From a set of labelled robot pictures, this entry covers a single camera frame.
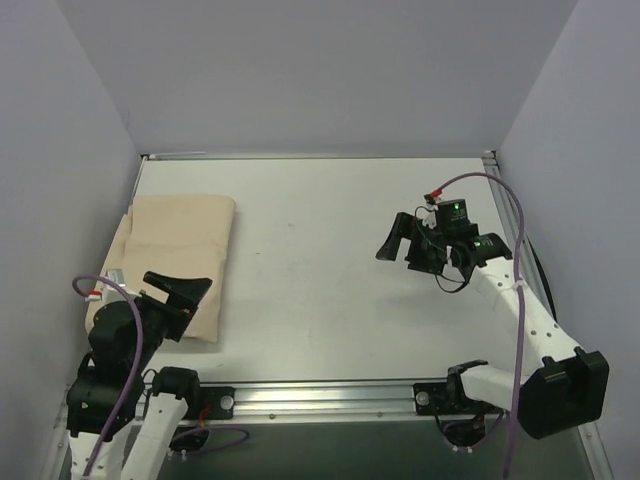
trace white tabletop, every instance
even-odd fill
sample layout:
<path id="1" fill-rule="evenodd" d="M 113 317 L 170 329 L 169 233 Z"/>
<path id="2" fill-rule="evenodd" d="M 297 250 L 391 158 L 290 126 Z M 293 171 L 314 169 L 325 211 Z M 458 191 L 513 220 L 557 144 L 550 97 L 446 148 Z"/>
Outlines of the white tabletop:
<path id="1" fill-rule="evenodd" d="M 223 284 L 220 339 L 165 342 L 150 366 L 197 369 L 202 380 L 440 378 L 483 358 L 509 365 L 514 345 L 471 288 L 375 260 L 399 211 L 445 180 L 484 171 L 480 159 L 313 159 L 147 162 L 136 195 L 216 193 L 236 216 Z M 482 232 L 503 235 L 488 182 L 465 198 Z"/>

